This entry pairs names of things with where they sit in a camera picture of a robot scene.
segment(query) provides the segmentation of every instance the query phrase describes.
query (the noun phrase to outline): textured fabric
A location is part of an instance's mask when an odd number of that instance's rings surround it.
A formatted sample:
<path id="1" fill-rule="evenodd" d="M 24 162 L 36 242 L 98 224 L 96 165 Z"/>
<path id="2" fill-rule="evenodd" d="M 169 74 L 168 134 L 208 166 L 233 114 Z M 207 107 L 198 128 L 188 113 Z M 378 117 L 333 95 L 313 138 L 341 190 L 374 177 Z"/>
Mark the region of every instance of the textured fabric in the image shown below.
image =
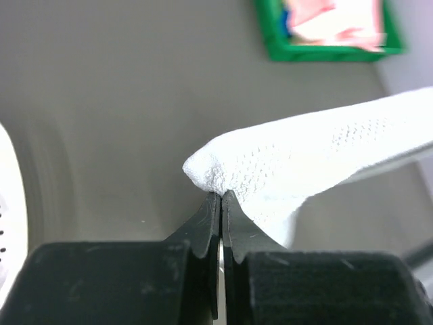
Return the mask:
<path id="1" fill-rule="evenodd" d="M 433 140 L 433 88 L 228 132 L 187 159 L 199 188 L 233 190 L 245 214 L 289 246 L 295 212 L 357 171 Z"/>

